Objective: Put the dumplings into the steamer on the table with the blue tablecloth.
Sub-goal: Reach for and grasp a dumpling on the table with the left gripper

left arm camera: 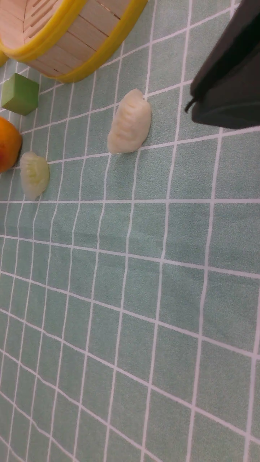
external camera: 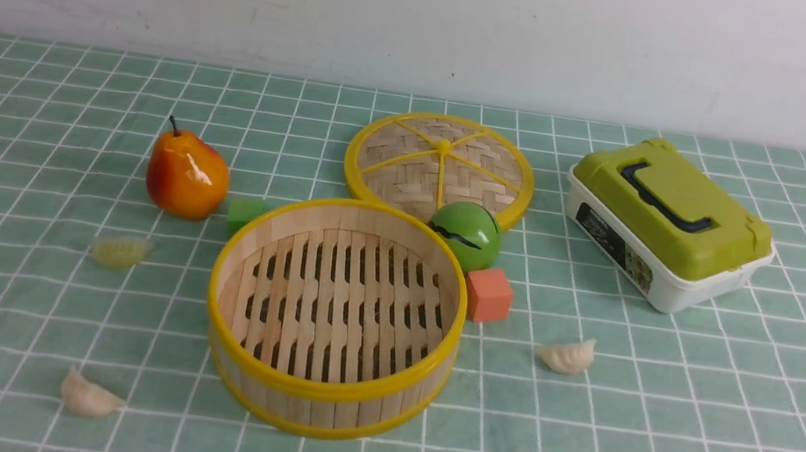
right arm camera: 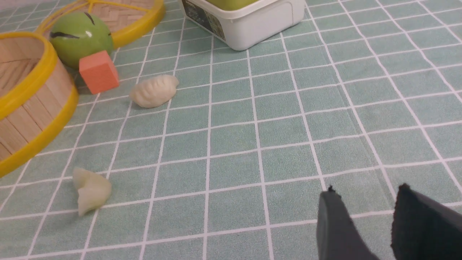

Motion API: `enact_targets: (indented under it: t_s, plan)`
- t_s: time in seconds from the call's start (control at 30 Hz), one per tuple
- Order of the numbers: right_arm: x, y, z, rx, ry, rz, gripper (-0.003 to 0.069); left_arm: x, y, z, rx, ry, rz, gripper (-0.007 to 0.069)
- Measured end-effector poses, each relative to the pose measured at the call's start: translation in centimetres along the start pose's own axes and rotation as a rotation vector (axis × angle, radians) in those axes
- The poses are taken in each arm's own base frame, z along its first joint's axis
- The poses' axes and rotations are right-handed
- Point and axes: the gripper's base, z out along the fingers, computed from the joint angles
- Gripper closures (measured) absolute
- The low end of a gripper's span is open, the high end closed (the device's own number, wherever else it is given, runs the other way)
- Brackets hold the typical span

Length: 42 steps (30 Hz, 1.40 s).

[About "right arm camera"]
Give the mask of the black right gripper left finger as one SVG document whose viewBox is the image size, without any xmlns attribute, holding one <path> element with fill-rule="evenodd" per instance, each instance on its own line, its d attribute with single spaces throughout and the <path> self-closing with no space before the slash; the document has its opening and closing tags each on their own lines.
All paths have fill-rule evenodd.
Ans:
<svg viewBox="0 0 462 260">
<path fill-rule="evenodd" d="M 341 196 L 331 186 L 319 196 L 317 252 L 319 260 L 378 260 L 361 238 Z"/>
</svg>

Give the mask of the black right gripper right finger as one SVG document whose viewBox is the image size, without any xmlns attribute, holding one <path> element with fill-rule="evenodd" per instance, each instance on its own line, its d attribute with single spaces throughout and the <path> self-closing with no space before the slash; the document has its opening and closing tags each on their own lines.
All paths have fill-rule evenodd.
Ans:
<svg viewBox="0 0 462 260">
<path fill-rule="evenodd" d="M 391 229 L 391 248 L 397 260 L 460 260 L 460 213 L 399 186 Z"/>
</svg>

